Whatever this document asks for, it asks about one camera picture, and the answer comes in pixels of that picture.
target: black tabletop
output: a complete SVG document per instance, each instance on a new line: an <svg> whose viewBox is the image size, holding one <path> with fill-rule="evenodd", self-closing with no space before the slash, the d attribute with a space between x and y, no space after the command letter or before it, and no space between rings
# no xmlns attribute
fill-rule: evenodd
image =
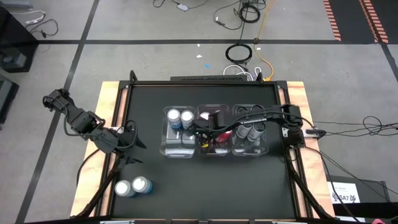
<svg viewBox="0 0 398 224"><path fill-rule="evenodd" d="M294 218L289 177L283 159L280 127L267 124L268 154L261 157L168 159L160 151L166 106L278 104L275 87L266 86L135 86L126 120L139 127L147 149L129 152L143 164L126 166L119 180L151 180L150 194L114 196L117 218L268 219Z"/></svg>

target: white sign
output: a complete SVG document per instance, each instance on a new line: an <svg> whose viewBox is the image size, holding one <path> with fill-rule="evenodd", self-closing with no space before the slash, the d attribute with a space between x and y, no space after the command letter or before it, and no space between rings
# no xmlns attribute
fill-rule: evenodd
<svg viewBox="0 0 398 224"><path fill-rule="evenodd" d="M335 194L330 182L328 182L329 194L330 194L332 203L340 203L340 201L338 200L337 197L339 197L343 203L361 203L359 201L359 195L358 195L358 191L356 190L355 184L334 182L333 186L335 186L335 190L338 195ZM340 220L344 220L344 221L355 222L353 217L338 217L338 218L340 218ZM357 217L357 219L360 222L365 222L365 218Z"/></svg>

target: white cable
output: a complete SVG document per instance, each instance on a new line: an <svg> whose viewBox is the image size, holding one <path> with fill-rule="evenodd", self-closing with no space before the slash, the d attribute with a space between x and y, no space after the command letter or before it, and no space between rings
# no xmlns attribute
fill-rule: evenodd
<svg viewBox="0 0 398 224"><path fill-rule="evenodd" d="M254 73L256 74L256 78L259 76L259 73L257 73L257 69L258 70L260 70L260 72L261 72L261 68L260 67L256 67L256 68L254 68Z"/></svg>
<svg viewBox="0 0 398 224"><path fill-rule="evenodd" d="M242 71L242 72L239 72L239 73L236 74L236 75L241 75L241 74L249 75L251 81L254 81L253 75L252 75L250 72L244 71L243 68L240 67L239 65L228 65L226 68L224 68L223 75L225 75L225 71L226 71L227 69L231 68L231 67L237 67L237 68L239 68L239 69ZM257 76L258 76L257 69L260 70L260 72L261 72L261 68L260 68L260 67L256 67L256 68L254 69L254 73L256 74L256 78L257 78Z"/></svg>
<svg viewBox="0 0 398 224"><path fill-rule="evenodd" d="M13 15L26 15L26 14L31 14L31 13L35 13L35 12L41 12L41 13L42 13L42 16L40 16L40 17L37 18L37 19L32 19L31 21L25 21L25 24L26 24L26 25L31 25L31 24L36 24L36 23L38 23L38 22L43 21L43 20L44 20L44 17L45 17L45 12L44 12L44 11L41 11L41 10L36 10L36 11L32 11L32 12L22 12L22 13L19 13L19 12L10 12L10 13L13 14Z"/></svg>
<svg viewBox="0 0 398 224"><path fill-rule="evenodd" d="M26 14L35 13L35 12L41 12L42 14L45 14L45 12L41 11L41 10L36 10L36 11L31 11L31 12L22 12L22 13L19 13L19 12L10 12L10 13L14 14L14 15L26 15Z"/></svg>

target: concrete floor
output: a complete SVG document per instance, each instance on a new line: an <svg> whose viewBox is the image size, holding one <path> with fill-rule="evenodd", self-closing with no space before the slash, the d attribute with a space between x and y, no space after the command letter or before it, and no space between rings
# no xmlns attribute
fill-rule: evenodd
<svg viewBox="0 0 398 224"><path fill-rule="evenodd" d="M184 0L187 5L198 1ZM100 0L88 39L238 39L213 23L216 8L230 0L214 0L198 9L179 11L166 0L162 8L151 1ZM36 10L60 25L49 39L80 39L93 0L35 0ZM239 23L231 9L219 20ZM17 16L23 22L23 16ZM259 23L247 25L245 39L256 36ZM51 25L43 30L53 28ZM333 40L321 1L276 0L262 39ZM70 93L77 106L95 110L101 82L125 80L133 69L140 80L168 80L178 75L219 75L229 61L228 44L85 45ZM398 82L379 45L259 45L275 68L273 80L303 81L312 116L318 121L360 123L373 115L383 123L397 122ZM65 83L77 45L40 45L30 72L5 76L20 85L0 132L0 222L14 223L42 150L53 114L41 104L44 95ZM398 58L398 45L389 45ZM250 71L269 69L254 55ZM347 127L318 125L328 131ZM385 180L398 190L397 137L326 137L320 149L362 179ZM58 124L26 221L68 218L76 190L75 178L83 161L86 142L66 137ZM345 175L332 165L331 174ZM391 198L398 200L393 193Z"/></svg>

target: wooden table frame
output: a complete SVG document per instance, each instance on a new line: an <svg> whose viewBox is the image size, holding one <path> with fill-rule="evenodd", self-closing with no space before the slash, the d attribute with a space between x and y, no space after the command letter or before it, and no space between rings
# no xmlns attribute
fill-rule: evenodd
<svg viewBox="0 0 398 224"><path fill-rule="evenodd" d="M308 105L307 95L305 93L303 82L287 82L287 86L290 103L299 106L302 117L312 122L311 112ZM100 118L108 121L108 123L106 123L106 127L112 126L110 121L113 121L113 124L117 127L122 126L127 88L124 88L122 89L122 91L119 92L121 99L120 103L116 102L118 92L119 82L102 83L101 92L99 93L98 104L95 113ZM281 103L285 103L284 92L282 89L279 90L279 94ZM117 114L115 113L115 106L119 106ZM303 128L309 127L309 124L304 123ZM306 139L305 143L308 147L319 150L318 141L316 139ZM89 141L86 148L85 158L95 150L96 146L94 145L94 143ZM330 215L335 216L326 182L325 171L323 170L323 164L319 153L313 152L306 148L301 149L300 152L308 189L314 195L318 203L325 209L325 211ZM98 187L100 186L104 162L105 154L99 152L94 155L90 160L88 160L85 166L82 168L79 184L75 194L75 199L73 201L71 216L81 212L97 191ZM114 154L112 154L110 157L108 170L110 170L110 166L112 166L113 162ZM101 210L99 211L100 215L107 214L108 202L111 195L110 186L111 185L108 186L103 196ZM297 185L296 189L300 216L307 217L303 194ZM314 217L317 217L315 211L313 211L312 213Z"/></svg>

